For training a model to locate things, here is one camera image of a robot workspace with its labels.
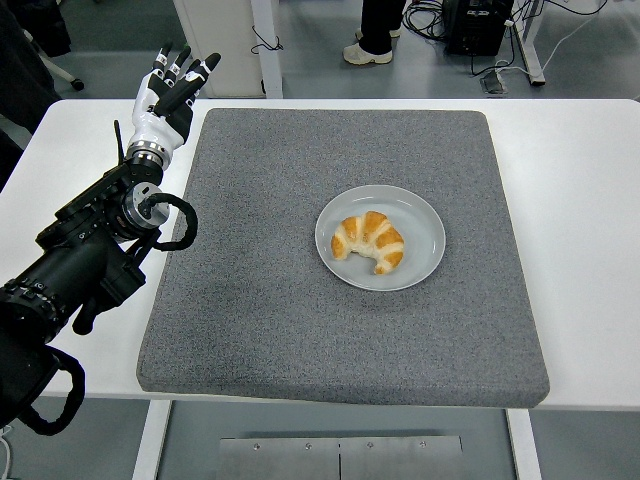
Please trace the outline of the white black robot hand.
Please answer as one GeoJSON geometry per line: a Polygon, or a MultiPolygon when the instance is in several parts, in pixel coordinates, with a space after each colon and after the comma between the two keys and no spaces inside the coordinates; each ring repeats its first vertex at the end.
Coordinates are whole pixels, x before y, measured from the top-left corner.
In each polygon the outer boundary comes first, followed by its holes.
{"type": "Polygon", "coordinates": [[[186,66],[191,49],[186,46],[174,60],[169,59],[172,44],[163,45],[143,77],[134,104],[134,134],[128,142],[127,156],[151,155],[168,165],[173,152],[188,139],[193,105],[221,55],[212,53],[186,66]]]}

